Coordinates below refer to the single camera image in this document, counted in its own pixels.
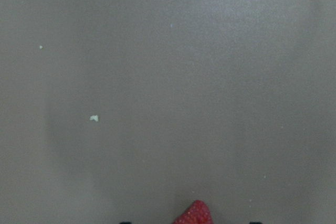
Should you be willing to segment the red strawberry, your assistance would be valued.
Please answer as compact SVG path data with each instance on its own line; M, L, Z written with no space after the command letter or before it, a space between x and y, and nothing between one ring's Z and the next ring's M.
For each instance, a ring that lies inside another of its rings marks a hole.
M213 224L211 212L206 203L194 201L173 224Z

